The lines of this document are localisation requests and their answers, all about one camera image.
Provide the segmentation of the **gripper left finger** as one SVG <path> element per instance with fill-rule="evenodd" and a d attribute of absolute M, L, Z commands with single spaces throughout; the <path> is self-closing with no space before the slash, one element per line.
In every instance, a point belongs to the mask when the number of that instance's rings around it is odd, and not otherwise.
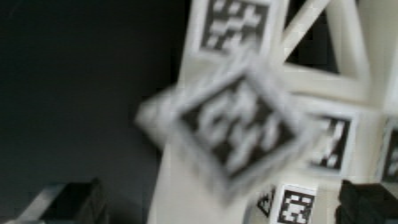
<path fill-rule="evenodd" d="M 108 224 L 99 179 L 49 184 L 14 219 L 14 224 Z"/>

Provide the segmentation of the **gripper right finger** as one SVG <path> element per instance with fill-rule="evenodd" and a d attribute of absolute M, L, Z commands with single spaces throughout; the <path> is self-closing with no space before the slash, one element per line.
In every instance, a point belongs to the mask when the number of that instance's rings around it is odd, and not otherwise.
<path fill-rule="evenodd" d="M 336 224 L 398 224 L 398 198 L 378 184 L 341 182 Z"/>

